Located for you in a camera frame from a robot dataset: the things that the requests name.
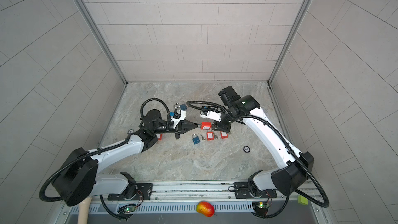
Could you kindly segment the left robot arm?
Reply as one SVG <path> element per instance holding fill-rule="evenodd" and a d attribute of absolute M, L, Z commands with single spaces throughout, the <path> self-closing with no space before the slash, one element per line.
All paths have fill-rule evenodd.
<path fill-rule="evenodd" d="M 198 127 L 184 117 L 184 111 L 175 111 L 162 119 L 159 110 L 150 110 L 142 116 L 140 128 L 129 132 L 125 140 L 89 151 L 75 149 L 64 162 L 62 171 L 50 182 L 68 206 L 106 194 L 123 195 L 130 199 L 135 196 L 136 184 L 130 174 L 122 172 L 111 176 L 100 172 L 124 158 L 150 149 L 158 141 L 159 134 L 173 133 L 178 139 Z"/>

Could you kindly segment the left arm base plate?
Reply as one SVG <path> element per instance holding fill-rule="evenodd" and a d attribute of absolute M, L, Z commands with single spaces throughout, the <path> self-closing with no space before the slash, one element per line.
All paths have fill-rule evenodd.
<path fill-rule="evenodd" d="M 119 195 L 109 194 L 108 201 L 138 201 L 150 200 L 153 190 L 151 183 L 137 183 L 134 187 L 128 186 L 127 189 Z"/>

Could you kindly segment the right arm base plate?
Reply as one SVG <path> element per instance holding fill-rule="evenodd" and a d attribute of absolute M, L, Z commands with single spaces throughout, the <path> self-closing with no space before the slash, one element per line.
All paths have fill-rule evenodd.
<path fill-rule="evenodd" d="M 234 182 L 233 186 L 229 188 L 229 191 L 235 194 L 236 199 L 276 199 L 277 192 L 274 189 L 267 189 L 260 193 L 252 193 L 249 190 L 248 182 Z"/>

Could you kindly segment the blue padlock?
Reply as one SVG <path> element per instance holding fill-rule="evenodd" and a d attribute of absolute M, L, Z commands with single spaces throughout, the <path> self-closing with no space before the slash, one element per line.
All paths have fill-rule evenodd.
<path fill-rule="evenodd" d="M 187 106 L 186 106 L 186 104 L 179 104 L 179 103 L 176 103 L 175 105 L 174 105 L 174 108 L 175 109 L 178 109 L 178 110 L 180 110 L 180 111 L 186 111 L 187 110 Z"/>
<path fill-rule="evenodd" d="M 193 134 L 192 135 L 192 141 L 193 141 L 193 143 L 196 145 L 196 144 L 199 144 L 201 141 L 200 141 L 200 138 L 196 135 L 196 134 Z"/>

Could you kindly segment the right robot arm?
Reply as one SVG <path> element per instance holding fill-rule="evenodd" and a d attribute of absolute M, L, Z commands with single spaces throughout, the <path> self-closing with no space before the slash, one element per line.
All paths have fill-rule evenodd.
<path fill-rule="evenodd" d="M 253 194 L 274 188 L 288 196 L 309 179 L 299 162 L 311 172 L 314 157 L 309 152 L 302 153 L 289 141 L 282 140 L 284 136 L 269 121 L 252 96 L 240 97 L 231 86 L 222 89 L 219 96 L 228 109 L 221 114 L 220 121 L 215 121 L 215 126 L 229 132 L 232 122 L 242 120 L 269 150 L 278 166 L 274 172 L 262 171 L 249 178 Z"/>

